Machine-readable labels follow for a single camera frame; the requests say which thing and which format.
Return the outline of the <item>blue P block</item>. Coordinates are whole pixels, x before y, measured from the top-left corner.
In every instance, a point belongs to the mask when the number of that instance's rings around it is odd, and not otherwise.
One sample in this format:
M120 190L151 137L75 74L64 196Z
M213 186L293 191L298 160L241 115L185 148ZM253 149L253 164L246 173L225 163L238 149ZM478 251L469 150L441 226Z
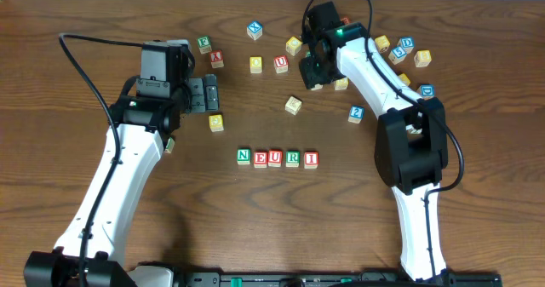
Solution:
M311 90L314 91L314 90L319 90L319 89L322 89L323 88L323 85L322 84L315 84Z

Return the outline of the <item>yellow S block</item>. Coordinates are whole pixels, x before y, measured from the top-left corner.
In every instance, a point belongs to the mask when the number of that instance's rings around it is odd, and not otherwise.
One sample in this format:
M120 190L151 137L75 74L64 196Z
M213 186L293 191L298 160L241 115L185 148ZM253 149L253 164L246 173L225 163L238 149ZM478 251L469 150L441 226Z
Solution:
M334 90L335 91L345 90L347 89L348 85L349 85L349 81L346 77L337 79L334 82Z

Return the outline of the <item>green N block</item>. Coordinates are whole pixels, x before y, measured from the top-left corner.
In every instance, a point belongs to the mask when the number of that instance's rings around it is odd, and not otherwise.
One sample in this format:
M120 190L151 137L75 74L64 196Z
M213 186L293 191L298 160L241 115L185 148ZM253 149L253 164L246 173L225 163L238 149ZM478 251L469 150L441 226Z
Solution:
M249 165L251 163L251 150L249 148L239 148L236 160L238 165Z

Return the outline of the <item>red E block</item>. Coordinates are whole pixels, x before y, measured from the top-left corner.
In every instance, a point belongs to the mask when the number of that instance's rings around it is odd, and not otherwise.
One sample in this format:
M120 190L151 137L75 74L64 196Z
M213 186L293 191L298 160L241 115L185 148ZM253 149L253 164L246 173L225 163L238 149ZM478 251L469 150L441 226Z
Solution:
M253 165L255 168L266 168L268 166L268 152L255 152Z

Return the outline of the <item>red I block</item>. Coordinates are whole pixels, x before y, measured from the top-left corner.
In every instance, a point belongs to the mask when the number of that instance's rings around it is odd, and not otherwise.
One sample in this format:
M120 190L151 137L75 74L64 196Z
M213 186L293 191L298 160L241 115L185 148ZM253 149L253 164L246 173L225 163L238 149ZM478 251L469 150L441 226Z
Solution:
M303 163L305 169L316 169L318 167L318 153L305 152L303 156Z

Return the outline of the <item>red u block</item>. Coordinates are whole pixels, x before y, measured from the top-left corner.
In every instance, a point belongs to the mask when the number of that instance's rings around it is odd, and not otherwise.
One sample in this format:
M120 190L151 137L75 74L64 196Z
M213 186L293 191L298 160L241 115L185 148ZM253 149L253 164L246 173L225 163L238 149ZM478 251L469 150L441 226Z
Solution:
M287 72L289 70L289 62L286 55L279 55L273 59L274 69L277 74Z
M283 162L283 152L280 150L270 150L268 152L268 166L281 167Z

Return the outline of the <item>green R block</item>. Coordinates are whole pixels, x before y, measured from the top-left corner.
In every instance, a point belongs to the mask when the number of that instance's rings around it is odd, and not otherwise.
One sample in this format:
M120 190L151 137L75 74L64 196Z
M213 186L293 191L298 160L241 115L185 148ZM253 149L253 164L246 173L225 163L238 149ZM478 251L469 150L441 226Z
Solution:
M301 161L301 154L299 151L287 151L285 157L285 165L288 168L298 168Z

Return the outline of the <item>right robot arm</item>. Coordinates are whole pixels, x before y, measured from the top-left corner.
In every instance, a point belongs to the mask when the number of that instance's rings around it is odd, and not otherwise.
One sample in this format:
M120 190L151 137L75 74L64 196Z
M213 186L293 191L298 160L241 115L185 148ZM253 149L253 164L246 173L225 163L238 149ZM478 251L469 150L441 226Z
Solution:
M374 159L396 199L402 234L401 265L414 281L437 279L446 269L439 242L438 196L448 164L445 109L424 100L394 73L359 23L345 24L332 2L308 7L302 39L310 55L300 62L305 85L347 77L377 118Z

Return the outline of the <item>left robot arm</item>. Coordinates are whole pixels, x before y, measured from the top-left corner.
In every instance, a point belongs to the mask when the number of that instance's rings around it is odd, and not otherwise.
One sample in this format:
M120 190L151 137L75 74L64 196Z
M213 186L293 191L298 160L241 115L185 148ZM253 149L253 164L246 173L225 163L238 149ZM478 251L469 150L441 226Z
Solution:
M141 72L115 103L104 104L106 144L83 202L50 252L33 251L23 275L28 286L180 286L182 275L161 262L123 268L132 220L146 180L165 153L182 114L219 108L215 75L194 77L186 40L140 44Z

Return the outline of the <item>yellow block top centre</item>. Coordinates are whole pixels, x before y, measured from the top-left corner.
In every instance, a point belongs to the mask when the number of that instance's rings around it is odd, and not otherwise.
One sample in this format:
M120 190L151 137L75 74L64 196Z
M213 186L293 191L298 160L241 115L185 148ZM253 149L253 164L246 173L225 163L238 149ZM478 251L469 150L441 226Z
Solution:
M292 55L296 56L301 51L302 41L298 37L291 37L286 42L286 51Z

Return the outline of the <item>yellow block near left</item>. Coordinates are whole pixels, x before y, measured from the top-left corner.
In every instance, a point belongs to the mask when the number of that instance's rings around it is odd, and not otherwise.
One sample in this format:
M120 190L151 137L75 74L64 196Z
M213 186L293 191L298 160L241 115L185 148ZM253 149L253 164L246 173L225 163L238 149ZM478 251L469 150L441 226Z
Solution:
M210 115L209 127L212 132L223 131L224 130L223 116L221 114Z

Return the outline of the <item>green F block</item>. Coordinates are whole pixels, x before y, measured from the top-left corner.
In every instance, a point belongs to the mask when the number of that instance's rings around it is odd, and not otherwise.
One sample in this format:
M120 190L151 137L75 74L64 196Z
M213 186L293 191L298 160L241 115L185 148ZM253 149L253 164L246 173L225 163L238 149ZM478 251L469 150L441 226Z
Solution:
M198 49L201 55L208 54L212 51L211 41L209 36L197 38Z

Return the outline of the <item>plain K block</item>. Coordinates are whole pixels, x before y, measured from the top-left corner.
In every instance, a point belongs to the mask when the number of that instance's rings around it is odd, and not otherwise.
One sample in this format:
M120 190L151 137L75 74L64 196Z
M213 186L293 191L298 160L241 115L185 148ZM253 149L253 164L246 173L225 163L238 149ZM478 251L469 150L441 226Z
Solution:
M300 111L301 106L302 106L302 101L294 96L291 96L287 100L284 108L285 108L285 111L295 116Z

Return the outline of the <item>yellow block centre left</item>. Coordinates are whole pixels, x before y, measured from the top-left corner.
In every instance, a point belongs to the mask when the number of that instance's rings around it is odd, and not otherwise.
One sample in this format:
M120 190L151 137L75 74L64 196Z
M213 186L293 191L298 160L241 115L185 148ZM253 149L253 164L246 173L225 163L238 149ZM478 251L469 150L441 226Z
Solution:
M260 56L250 56L250 72L252 74L262 73L263 62Z

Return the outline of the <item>blue 2 block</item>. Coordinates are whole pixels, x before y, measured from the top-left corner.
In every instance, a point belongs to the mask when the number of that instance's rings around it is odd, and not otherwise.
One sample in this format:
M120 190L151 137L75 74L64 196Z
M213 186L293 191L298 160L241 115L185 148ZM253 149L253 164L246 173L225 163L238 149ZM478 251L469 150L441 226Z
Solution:
M364 108L361 106L351 106L348 122L349 123L361 123L364 116Z

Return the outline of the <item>yellow block top right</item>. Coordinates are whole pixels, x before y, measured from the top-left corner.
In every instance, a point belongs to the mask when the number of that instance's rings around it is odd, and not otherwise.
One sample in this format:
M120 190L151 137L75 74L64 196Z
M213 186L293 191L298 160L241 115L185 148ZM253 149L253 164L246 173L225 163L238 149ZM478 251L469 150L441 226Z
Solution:
M382 35L375 38L376 49L380 54L383 54L388 51L390 47L390 42L386 35Z

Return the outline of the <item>blue X block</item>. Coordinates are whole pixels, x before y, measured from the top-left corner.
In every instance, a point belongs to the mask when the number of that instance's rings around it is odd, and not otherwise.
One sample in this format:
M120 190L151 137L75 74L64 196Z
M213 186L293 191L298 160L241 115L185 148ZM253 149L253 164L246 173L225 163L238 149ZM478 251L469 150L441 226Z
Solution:
M258 21L252 21L247 25L246 31L248 36L255 41L263 35L263 26Z

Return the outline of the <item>green J block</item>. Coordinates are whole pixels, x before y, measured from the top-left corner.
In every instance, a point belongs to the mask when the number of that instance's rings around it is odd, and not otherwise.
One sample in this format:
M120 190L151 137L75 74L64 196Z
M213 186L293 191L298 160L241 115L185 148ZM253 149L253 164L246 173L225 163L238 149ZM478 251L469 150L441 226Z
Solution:
M166 146L164 148L164 151L166 153L172 153L173 149L174 149L174 146L175 146L175 140L172 137L170 137L167 140L167 144L166 144Z

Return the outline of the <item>blue 5 block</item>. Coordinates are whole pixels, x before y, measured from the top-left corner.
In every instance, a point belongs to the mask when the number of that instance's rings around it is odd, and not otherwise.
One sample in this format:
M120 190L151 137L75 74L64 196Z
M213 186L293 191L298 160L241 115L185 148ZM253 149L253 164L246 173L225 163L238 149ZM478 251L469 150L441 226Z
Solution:
M398 63L400 63L401 61L403 61L406 57L407 53L405 52L405 50L403 48L401 48L400 46L396 46L394 48L391 49L389 55L388 55L388 59L394 64L394 65L397 65Z

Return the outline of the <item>yellow K block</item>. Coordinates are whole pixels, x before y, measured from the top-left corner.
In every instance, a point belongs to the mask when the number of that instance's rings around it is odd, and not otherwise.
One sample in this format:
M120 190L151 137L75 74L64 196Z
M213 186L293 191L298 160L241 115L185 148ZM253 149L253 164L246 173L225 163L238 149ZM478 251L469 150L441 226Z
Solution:
M408 78L404 73L399 74L399 79L400 79L406 86L410 86L411 81L409 80L409 78Z

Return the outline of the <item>blue D block upper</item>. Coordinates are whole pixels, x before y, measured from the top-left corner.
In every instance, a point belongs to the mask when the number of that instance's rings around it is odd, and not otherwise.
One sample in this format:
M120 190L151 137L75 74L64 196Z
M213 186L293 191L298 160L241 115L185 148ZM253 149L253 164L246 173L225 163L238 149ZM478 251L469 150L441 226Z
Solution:
M397 45L402 48L406 54L409 54L415 47L413 37L401 37Z

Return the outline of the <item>blue d block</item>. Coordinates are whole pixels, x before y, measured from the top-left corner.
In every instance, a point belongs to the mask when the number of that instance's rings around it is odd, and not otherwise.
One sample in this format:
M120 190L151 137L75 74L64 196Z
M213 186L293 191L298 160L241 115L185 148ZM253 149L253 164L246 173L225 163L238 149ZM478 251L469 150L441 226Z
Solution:
M423 99L430 99L435 96L435 88L432 84L420 85L417 92Z
M409 54L415 47L413 37L401 37L397 45L402 48L406 54Z

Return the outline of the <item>yellow B block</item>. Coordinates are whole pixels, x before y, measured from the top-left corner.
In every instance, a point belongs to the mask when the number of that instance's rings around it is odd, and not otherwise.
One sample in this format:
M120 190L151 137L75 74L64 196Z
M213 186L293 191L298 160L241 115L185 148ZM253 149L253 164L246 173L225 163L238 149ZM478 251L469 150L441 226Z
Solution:
M429 50L418 50L414 56L416 67L426 67L432 61L431 52Z

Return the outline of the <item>blue D block lower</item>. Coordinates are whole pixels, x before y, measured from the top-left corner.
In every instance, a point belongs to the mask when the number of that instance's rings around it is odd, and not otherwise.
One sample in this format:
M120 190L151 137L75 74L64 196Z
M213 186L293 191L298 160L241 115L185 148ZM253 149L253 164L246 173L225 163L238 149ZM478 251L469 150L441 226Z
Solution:
M435 88L432 84L420 85L417 92L423 99L430 99L435 96Z

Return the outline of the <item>plain L block green 7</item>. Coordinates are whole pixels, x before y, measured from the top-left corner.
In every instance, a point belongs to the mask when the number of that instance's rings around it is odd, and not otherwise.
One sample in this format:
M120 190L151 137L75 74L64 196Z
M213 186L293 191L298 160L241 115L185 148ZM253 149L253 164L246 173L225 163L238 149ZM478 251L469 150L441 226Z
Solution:
M422 133L422 129L415 129L412 126L408 126L406 130L410 135L420 135Z

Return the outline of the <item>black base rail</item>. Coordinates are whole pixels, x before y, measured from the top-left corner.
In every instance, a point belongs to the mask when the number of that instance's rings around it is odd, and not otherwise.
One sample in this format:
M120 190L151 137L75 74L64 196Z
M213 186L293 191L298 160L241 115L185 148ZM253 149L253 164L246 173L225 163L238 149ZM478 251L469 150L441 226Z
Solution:
M442 273L436 279L411 281L401 274L370 271L361 274L220 274L177 273L164 267L140 266L129 272L138 286L178 287L359 287L359 286L444 286L444 287L502 287L498 274Z

